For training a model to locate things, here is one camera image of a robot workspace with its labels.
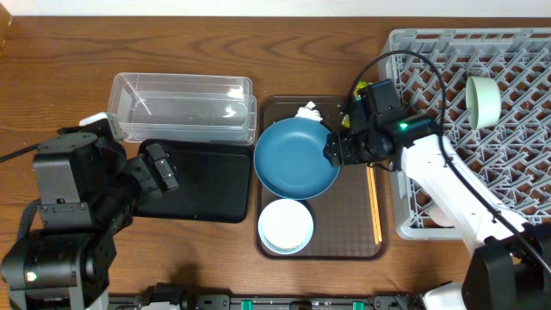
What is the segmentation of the dark blue plate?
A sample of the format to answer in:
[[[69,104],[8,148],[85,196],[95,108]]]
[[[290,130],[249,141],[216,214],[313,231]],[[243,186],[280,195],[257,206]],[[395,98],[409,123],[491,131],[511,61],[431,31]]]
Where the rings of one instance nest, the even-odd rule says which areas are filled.
[[[258,179],[283,198],[308,200],[323,194],[340,172],[324,156],[329,134],[327,127],[305,118],[270,125],[259,137],[253,155]]]

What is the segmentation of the mint green bowl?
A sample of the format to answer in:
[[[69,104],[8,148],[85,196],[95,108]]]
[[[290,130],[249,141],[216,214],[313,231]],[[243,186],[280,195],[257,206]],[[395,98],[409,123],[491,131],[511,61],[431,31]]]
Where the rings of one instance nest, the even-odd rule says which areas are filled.
[[[501,113],[501,95],[497,82],[489,77],[468,77],[465,100],[468,123],[473,130],[492,127]]]

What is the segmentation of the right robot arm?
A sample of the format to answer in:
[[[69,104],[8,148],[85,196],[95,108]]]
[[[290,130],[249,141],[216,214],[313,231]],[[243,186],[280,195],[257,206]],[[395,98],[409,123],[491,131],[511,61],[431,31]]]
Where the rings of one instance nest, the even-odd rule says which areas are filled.
[[[508,209],[457,156],[428,115],[410,115],[389,79],[353,88],[341,107],[350,126],[327,138],[334,166],[390,160],[437,204],[471,262],[462,283],[420,296],[423,309],[548,309],[550,225]]]

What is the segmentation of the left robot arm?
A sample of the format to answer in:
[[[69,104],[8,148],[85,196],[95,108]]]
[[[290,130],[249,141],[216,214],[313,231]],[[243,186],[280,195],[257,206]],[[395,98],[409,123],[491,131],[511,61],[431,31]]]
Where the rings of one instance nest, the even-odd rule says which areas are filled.
[[[3,258],[13,309],[104,309],[114,236],[138,206],[177,189],[167,148],[128,158],[107,119],[60,128],[36,147],[40,197],[24,210],[17,241]]]

